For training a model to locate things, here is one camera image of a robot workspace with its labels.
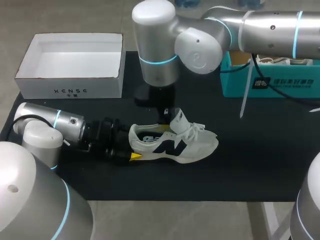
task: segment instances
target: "black cable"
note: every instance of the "black cable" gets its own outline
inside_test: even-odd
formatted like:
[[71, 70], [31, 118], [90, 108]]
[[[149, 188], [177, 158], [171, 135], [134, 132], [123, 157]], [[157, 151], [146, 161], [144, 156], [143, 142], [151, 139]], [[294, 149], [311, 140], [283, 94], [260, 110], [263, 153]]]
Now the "black cable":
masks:
[[23, 115], [23, 116], [20, 116], [18, 117], [16, 120], [13, 121], [13, 123], [11, 124], [7, 134], [6, 134], [6, 137], [5, 137], [5, 141], [7, 142], [8, 139], [9, 139], [9, 136], [10, 136], [10, 133], [11, 133], [11, 130], [12, 128], [14, 127], [14, 125], [21, 119], [37, 119], [37, 120], [40, 120], [46, 124], [48, 124], [49, 127], [53, 128], [53, 126], [51, 125], [50, 122], [48, 122], [45, 118], [43, 118], [42, 116], [38, 116], [38, 115], [34, 115], [34, 114], [28, 114], [28, 115]]
[[246, 67], [248, 67], [250, 64], [250, 62], [247, 62], [245, 65], [238, 67], [236, 69], [231, 69], [231, 70], [226, 70], [226, 71], [220, 71], [221, 74], [228, 74], [228, 73], [234, 73], [234, 72], [238, 72], [242, 69], [245, 69]]
[[[265, 76], [262, 74], [261, 70], [260, 70], [260, 67], [257, 63], [257, 60], [256, 60], [256, 55], [255, 54], [252, 54], [252, 59], [253, 59], [253, 63], [254, 63], [254, 66], [255, 66], [255, 69], [256, 71], [258, 72], [258, 74], [260, 75], [261, 78], [265, 78]], [[296, 97], [293, 97], [293, 96], [290, 96], [282, 91], [280, 91], [279, 89], [277, 89], [276, 87], [274, 87], [273, 85], [268, 84], [268, 87], [270, 87], [273, 91], [275, 91], [276, 93], [280, 94], [281, 96], [285, 97], [286, 99], [289, 99], [295, 103], [298, 103], [298, 104], [302, 104], [302, 105], [305, 105], [305, 106], [308, 106], [308, 107], [316, 107], [316, 108], [320, 108], [320, 103], [317, 103], [317, 102], [312, 102], [312, 101], [305, 101], [303, 99], [300, 99], [300, 98], [296, 98]]]

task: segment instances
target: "tile floor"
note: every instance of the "tile floor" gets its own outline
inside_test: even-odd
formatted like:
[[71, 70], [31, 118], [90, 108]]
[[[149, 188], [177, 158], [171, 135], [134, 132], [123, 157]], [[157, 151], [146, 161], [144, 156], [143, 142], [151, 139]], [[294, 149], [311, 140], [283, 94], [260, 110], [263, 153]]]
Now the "tile floor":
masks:
[[[236, 0], [200, 0], [192, 18]], [[131, 11], [140, 0], [0, 0], [0, 130], [19, 92], [13, 78], [36, 33], [122, 32], [135, 50]], [[320, 11], [318, 0], [267, 0], [265, 10]], [[96, 240], [251, 240], [246, 203], [91, 201]], [[275, 203], [281, 221], [292, 203]]]

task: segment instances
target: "white box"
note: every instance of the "white box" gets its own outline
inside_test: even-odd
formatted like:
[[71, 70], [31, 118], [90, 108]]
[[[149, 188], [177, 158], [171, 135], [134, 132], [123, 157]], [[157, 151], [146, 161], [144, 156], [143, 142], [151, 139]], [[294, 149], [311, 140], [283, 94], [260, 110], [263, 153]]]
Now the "white box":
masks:
[[123, 41], [118, 33], [36, 34], [14, 79], [25, 99], [121, 98]]

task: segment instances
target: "white cable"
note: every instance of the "white cable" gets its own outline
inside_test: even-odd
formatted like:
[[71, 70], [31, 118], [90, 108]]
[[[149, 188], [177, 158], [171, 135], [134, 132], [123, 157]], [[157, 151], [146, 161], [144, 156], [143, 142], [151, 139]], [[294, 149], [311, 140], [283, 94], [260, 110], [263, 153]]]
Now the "white cable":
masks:
[[239, 12], [239, 11], [240, 11], [240, 10], [233, 9], [233, 8], [230, 8], [230, 7], [226, 7], [226, 6], [213, 6], [213, 7], [209, 8], [208, 10], [210, 10], [210, 9], [216, 9], [216, 8], [220, 8], [220, 9], [228, 9], [228, 10], [233, 10], [233, 11], [237, 11], [237, 12]]
[[254, 68], [254, 59], [251, 56], [250, 64], [249, 64], [249, 72], [248, 72], [248, 77], [246, 80], [246, 86], [245, 86], [245, 91], [244, 91], [244, 96], [243, 96], [243, 101], [242, 101], [242, 106], [241, 106], [241, 111], [240, 111], [240, 118], [243, 117], [245, 107], [246, 107], [246, 102], [248, 98], [248, 93], [249, 93], [249, 88], [250, 88], [250, 82], [251, 82], [251, 76], [252, 76], [252, 70]]
[[273, 59], [272, 61], [271, 61], [271, 63], [272, 64], [275, 64], [275, 63], [279, 63], [279, 62], [281, 62], [281, 61], [286, 61], [286, 60], [288, 60], [289, 58], [287, 58], [287, 57], [279, 57], [279, 58], [277, 58], [277, 59]]
[[315, 112], [319, 112], [320, 111], [320, 108], [316, 108], [316, 109], [312, 109], [309, 111], [309, 113], [315, 113]]
[[261, 59], [260, 59], [260, 62], [263, 61], [263, 60], [270, 60], [271, 62], [273, 61], [273, 59], [272, 59], [271, 57], [261, 58]]
[[70, 146], [70, 143], [69, 142], [67, 142], [67, 140], [63, 140], [63, 142], [69, 147]]

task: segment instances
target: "new balance logo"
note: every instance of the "new balance logo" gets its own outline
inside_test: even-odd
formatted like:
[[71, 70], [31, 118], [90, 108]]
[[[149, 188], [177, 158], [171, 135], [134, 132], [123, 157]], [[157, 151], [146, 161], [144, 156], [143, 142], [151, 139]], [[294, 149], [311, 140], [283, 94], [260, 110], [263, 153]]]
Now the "new balance logo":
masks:
[[145, 142], [145, 143], [153, 143], [154, 141], [157, 141], [159, 138], [160, 138], [159, 136], [156, 136], [156, 137], [144, 136], [142, 141]]
[[179, 156], [183, 150], [187, 147], [187, 144], [181, 140], [175, 148], [174, 140], [164, 140], [153, 152], [155, 154], [166, 153], [172, 156]]

